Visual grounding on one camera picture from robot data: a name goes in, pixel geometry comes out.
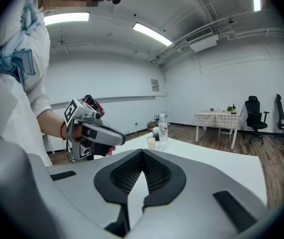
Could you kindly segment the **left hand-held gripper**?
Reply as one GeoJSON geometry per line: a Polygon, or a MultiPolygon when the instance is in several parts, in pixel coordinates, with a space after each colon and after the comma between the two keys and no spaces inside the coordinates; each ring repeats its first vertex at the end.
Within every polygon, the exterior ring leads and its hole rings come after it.
{"type": "Polygon", "coordinates": [[[68,160],[76,163],[80,159],[93,155],[91,143],[120,146],[126,142],[126,136],[102,123],[102,109],[92,97],[78,99],[74,97],[64,112],[66,124],[66,150],[68,160]],[[72,129],[75,124],[82,126],[82,137],[74,140],[72,129]]]}

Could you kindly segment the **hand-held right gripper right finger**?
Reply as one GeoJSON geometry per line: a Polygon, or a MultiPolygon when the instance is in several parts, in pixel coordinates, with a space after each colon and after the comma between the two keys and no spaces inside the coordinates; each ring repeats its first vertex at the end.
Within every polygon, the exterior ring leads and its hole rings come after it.
{"type": "Polygon", "coordinates": [[[165,177],[150,192],[132,239],[238,239],[268,212],[253,192],[221,170],[176,155],[144,151],[147,172],[165,177]]]}

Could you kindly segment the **person's left hand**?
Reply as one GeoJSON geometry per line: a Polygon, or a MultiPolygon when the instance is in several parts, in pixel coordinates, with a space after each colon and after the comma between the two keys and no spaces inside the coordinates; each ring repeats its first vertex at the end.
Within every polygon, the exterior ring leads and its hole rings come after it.
{"type": "MultiPolygon", "coordinates": [[[[82,137],[82,126],[80,124],[75,124],[73,126],[72,137],[74,138],[74,140],[80,140],[81,139],[81,137],[82,137]]],[[[113,154],[113,151],[115,151],[115,150],[116,150],[116,147],[111,146],[107,155],[111,156],[113,154]]]]}

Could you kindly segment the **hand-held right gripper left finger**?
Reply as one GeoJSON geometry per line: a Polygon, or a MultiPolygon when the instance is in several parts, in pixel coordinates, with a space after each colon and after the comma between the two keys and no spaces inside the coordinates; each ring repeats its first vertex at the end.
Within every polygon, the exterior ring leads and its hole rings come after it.
{"type": "Polygon", "coordinates": [[[108,165],[124,161],[139,150],[70,165],[45,167],[30,154],[32,175],[54,221],[60,239],[141,239],[141,224],[130,227],[128,207],[107,202],[97,191],[94,178],[108,165]]]}

